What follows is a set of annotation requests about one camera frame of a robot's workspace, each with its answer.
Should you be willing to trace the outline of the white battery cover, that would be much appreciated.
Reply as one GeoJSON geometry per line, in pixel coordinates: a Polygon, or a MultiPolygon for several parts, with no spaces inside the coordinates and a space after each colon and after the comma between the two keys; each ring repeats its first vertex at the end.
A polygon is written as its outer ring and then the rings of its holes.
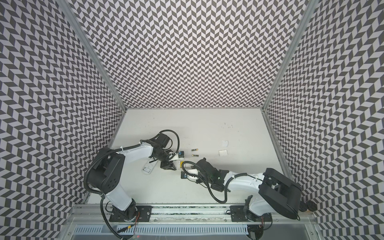
{"type": "Polygon", "coordinates": [[[224,148],[227,148],[229,146],[229,142],[228,141],[222,141],[222,146],[224,148]]]}

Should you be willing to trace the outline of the white remote green buttons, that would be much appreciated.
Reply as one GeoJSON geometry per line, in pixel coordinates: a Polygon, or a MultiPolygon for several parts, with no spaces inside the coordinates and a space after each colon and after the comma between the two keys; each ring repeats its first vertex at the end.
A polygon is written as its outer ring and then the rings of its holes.
{"type": "Polygon", "coordinates": [[[177,170],[181,170],[182,169],[182,165],[185,161],[184,160],[176,160],[174,161],[174,164],[175,164],[175,167],[177,170]]]}

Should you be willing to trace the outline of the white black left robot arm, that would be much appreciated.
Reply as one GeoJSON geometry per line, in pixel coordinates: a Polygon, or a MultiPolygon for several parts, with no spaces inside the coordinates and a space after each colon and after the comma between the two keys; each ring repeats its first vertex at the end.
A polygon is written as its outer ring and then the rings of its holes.
{"type": "Polygon", "coordinates": [[[161,169],[175,171],[173,163],[180,149],[180,138],[173,130],[162,130],[153,138],[139,144],[111,149],[102,148],[92,161],[84,177],[87,192],[97,194],[112,203],[112,213],[130,222],[138,216],[136,202],[126,193],[120,180],[123,167],[141,159],[161,163],[161,169]]]}

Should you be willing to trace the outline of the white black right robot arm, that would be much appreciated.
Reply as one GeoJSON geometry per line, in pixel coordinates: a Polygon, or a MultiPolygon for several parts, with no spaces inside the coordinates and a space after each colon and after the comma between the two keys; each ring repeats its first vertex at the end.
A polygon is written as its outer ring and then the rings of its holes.
{"type": "Polygon", "coordinates": [[[302,188],[273,168],[261,174],[235,173],[218,170],[206,159],[196,163],[197,179],[209,189],[213,199],[225,204],[228,193],[248,193],[244,211],[249,216],[260,217],[277,213],[292,220],[299,220],[302,188]]]}

